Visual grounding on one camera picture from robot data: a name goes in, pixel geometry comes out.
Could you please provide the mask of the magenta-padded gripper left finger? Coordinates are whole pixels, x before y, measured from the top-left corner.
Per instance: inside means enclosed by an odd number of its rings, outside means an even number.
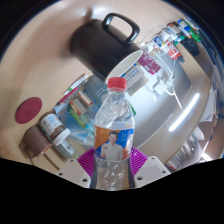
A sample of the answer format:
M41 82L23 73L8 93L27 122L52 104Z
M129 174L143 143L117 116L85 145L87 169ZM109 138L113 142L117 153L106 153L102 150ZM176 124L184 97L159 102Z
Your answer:
M89 149L77 159L69 159L57 172L57 176L83 188L95 188L94 149Z

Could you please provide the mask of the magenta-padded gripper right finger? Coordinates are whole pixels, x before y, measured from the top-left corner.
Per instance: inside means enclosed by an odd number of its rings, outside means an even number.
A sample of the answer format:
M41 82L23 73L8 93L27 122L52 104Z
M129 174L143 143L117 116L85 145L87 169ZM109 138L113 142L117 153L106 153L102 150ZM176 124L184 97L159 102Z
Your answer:
M135 188L143 187L170 175L170 171L156 156L148 157L136 148L131 149L130 171Z

